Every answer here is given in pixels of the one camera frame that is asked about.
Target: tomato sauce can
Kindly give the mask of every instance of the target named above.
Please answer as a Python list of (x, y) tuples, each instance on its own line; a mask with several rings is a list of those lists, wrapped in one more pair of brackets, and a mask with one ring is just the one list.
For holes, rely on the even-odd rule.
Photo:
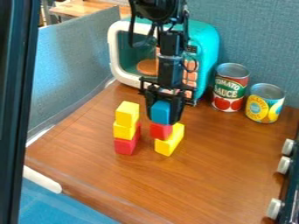
[(213, 107), (225, 112), (240, 110), (248, 82), (249, 71), (244, 66), (235, 63), (219, 65), (213, 89)]
[(250, 88), (247, 99), (246, 116), (258, 123), (274, 123), (282, 111), (285, 92), (279, 87), (258, 83)]

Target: yellow label can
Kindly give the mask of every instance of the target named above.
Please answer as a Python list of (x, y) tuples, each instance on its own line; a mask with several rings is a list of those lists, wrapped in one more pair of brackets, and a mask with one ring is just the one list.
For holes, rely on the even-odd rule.
[(274, 123), (282, 111), (284, 92), (277, 86), (259, 83), (251, 87), (246, 116), (258, 123)]

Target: white knob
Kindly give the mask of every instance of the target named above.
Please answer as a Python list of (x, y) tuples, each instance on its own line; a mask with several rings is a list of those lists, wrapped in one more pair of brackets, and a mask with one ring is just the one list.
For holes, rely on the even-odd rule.
[(284, 145), (282, 146), (282, 154), (289, 156), (292, 153), (295, 141), (292, 139), (286, 139)]
[(286, 174), (289, 169), (290, 162), (291, 159), (289, 157), (282, 157), (278, 164), (277, 171), (281, 174)]
[(272, 220), (276, 220), (278, 213), (280, 212), (282, 207), (282, 201), (279, 199), (271, 199), (270, 204), (268, 206), (266, 216)]

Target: wooden surface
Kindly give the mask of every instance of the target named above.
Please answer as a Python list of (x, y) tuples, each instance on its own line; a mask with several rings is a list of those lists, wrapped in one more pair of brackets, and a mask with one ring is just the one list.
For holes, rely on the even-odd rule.
[[(114, 111), (140, 103), (143, 138), (134, 156), (115, 155)], [(299, 110), (286, 107), (274, 124), (202, 101), (186, 107), (185, 138), (171, 157), (154, 152), (143, 96), (118, 82), (55, 126), (27, 150), (26, 164), (59, 181), (64, 192), (123, 223), (272, 223), (275, 174)]]
[[(78, 18), (95, 13), (96, 11), (106, 10), (114, 6), (116, 6), (115, 3), (95, 3), (76, 0), (69, 3), (61, 3), (57, 7), (52, 7), (49, 11), (52, 14), (56, 14), (61, 17)], [(121, 18), (128, 17), (130, 15), (129, 7), (120, 6), (120, 13)]]

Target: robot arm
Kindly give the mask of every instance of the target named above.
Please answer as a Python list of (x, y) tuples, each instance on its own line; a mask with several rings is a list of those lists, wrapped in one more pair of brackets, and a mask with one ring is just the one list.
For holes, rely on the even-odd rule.
[[(185, 0), (129, 0), (132, 18), (129, 27), (129, 45), (140, 47), (152, 43), (153, 34), (157, 29), (157, 45), (160, 47), (158, 55), (158, 76), (141, 77), (141, 94), (145, 95), (148, 117), (150, 108), (157, 101), (170, 103), (170, 124), (180, 120), (184, 110), (185, 91), (191, 91), (193, 100), (196, 88), (183, 83), (184, 51), (189, 41), (189, 11)], [(149, 34), (144, 41), (134, 43), (134, 24), (136, 17), (147, 18), (152, 22)], [(183, 30), (173, 30), (175, 25), (183, 25)], [(174, 90), (175, 94), (163, 93), (163, 89)]]

